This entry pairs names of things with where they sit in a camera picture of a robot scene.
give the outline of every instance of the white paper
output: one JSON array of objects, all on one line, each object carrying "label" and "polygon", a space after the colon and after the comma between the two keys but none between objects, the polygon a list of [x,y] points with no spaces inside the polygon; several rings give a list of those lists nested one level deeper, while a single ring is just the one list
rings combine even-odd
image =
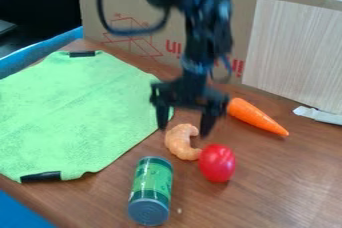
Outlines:
[{"label": "white paper", "polygon": [[342,126],[342,115],[336,115],[328,112],[322,112],[315,108],[307,108],[300,106],[293,110],[293,113],[298,116],[307,117],[316,121],[331,123]]}]

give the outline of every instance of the wooden table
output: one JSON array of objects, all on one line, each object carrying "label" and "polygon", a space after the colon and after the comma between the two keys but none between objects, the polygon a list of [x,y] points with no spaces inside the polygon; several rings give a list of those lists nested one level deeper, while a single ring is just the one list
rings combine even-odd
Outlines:
[{"label": "wooden table", "polygon": [[[104,49],[161,79],[179,73],[86,41],[64,49]],[[228,117],[208,138],[195,140],[198,147],[219,142],[234,150],[237,169],[228,185],[206,181],[196,162],[172,156],[164,147],[164,134],[157,131],[97,174],[23,185],[0,176],[0,188],[59,227],[137,227],[127,218],[135,165],[143,156],[156,155],[169,159],[175,169],[171,216],[165,227],[341,227],[341,127],[295,116],[292,110],[298,103],[286,99],[231,85],[220,89],[250,101],[290,131],[282,139]],[[199,113],[177,110],[169,126],[198,126],[199,120]]]}]

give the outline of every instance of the black clip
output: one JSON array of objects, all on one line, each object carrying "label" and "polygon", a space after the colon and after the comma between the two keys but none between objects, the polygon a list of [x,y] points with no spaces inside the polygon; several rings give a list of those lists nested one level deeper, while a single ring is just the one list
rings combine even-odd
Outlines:
[{"label": "black clip", "polygon": [[96,56],[96,51],[76,51],[69,52],[70,57],[91,57]]}]

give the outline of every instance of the toy shrimp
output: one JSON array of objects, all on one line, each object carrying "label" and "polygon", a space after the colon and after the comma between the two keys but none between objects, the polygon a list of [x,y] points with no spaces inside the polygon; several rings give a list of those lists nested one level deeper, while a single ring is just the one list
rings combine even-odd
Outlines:
[{"label": "toy shrimp", "polygon": [[166,133],[165,146],[182,160],[197,160],[201,149],[190,146],[190,136],[198,136],[198,129],[191,124],[180,124]]}]

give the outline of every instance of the can label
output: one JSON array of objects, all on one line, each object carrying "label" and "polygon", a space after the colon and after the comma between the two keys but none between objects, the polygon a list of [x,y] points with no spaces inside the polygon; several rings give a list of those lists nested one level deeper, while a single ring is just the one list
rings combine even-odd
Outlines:
[{"label": "can label", "polygon": [[158,158],[139,161],[129,202],[138,199],[153,199],[168,207],[172,186],[171,165]]}]

